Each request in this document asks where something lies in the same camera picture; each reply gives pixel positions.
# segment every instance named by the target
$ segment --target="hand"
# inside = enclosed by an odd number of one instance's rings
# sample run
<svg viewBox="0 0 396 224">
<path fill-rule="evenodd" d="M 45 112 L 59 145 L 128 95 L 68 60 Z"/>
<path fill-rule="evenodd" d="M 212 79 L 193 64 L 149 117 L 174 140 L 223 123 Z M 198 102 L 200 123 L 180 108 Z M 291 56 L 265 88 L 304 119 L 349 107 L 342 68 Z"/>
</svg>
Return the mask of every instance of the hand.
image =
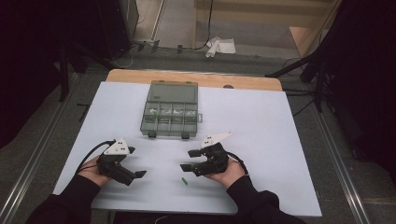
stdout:
<svg viewBox="0 0 396 224">
<path fill-rule="evenodd" d="M 93 158 L 90 161 L 85 162 L 82 165 L 81 170 L 78 172 L 78 175 L 82 175 L 82 176 L 90 179 L 93 183 L 97 184 L 99 187 L 102 187 L 108 181 L 110 181 L 111 178 L 106 175 L 99 174 L 99 169 L 96 164 L 96 161 L 98 159 L 99 159 L 99 156 Z"/>
<path fill-rule="evenodd" d="M 233 182 L 244 175 L 245 171 L 239 162 L 229 158 L 228 167 L 224 173 L 205 175 L 205 177 L 219 182 L 227 189 L 233 184 Z"/>
</svg>

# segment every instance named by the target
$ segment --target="white tabletop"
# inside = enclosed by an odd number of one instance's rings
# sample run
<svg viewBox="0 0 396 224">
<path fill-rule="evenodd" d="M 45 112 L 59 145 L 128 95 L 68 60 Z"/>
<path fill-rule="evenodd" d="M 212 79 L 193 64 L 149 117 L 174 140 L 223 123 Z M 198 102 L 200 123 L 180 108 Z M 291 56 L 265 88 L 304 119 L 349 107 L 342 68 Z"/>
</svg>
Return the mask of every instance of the white tabletop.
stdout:
<svg viewBox="0 0 396 224">
<path fill-rule="evenodd" d="M 206 135 L 233 132 L 221 143 L 245 162 L 257 190 L 267 189 L 277 194 L 280 209 L 286 213 L 321 216 L 285 92 L 200 87 L 198 106 L 204 119 L 198 124 L 197 136 L 190 140 L 148 139 L 140 132 L 148 92 L 149 84 L 101 84 L 55 194 L 62 192 L 93 147 L 123 137 L 136 150 L 122 161 L 122 166 L 132 172 L 148 172 L 129 187 L 111 181 L 102 188 L 92 208 L 234 214 L 237 208 L 220 184 L 184 173 L 179 166 L 206 160 L 188 155 L 189 150 L 199 148 Z M 99 148 L 92 157 L 105 149 Z"/>
</svg>

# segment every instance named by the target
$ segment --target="black sleeve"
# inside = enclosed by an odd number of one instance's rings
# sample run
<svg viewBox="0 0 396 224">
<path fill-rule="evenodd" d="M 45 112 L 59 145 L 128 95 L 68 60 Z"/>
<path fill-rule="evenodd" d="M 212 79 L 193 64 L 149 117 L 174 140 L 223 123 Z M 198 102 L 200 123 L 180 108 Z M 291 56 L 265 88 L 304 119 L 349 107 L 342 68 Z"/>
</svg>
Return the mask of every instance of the black sleeve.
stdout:
<svg viewBox="0 0 396 224">
<path fill-rule="evenodd" d="M 279 199 L 270 191 L 258 192 L 248 175 L 236 180 L 227 193 L 238 206 L 236 218 L 242 223 L 305 223 L 279 210 Z"/>
<path fill-rule="evenodd" d="M 91 203 L 100 187 L 88 178 L 75 175 L 60 195 L 50 195 L 40 204 L 26 223 L 81 223 L 91 222 Z"/>
</svg>

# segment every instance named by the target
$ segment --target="person's right hand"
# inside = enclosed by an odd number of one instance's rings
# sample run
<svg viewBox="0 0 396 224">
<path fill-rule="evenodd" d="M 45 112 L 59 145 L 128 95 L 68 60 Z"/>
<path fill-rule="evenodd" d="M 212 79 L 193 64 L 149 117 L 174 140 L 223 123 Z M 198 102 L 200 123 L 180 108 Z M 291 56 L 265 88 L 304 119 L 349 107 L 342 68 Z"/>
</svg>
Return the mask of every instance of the person's right hand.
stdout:
<svg viewBox="0 0 396 224">
<path fill-rule="evenodd" d="M 219 182 L 227 189 L 233 184 L 233 182 L 244 175 L 245 171 L 239 162 L 229 158 L 228 167 L 224 173 L 205 175 L 205 177 Z"/>
</svg>

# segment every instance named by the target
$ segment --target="plastic storage box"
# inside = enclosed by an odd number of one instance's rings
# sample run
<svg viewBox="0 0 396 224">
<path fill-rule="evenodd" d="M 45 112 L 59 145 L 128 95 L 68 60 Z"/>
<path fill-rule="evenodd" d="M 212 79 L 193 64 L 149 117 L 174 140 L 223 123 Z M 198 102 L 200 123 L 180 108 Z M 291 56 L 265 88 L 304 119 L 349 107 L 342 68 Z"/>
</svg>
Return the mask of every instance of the plastic storage box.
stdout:
<svg viewBox="0 0 396 224">
<path fill-rule="evenodd" d="M 152 81 L 140 131 L 150 138 L 195 137 L 198 124 L 198 83 Z"/>
</svg>

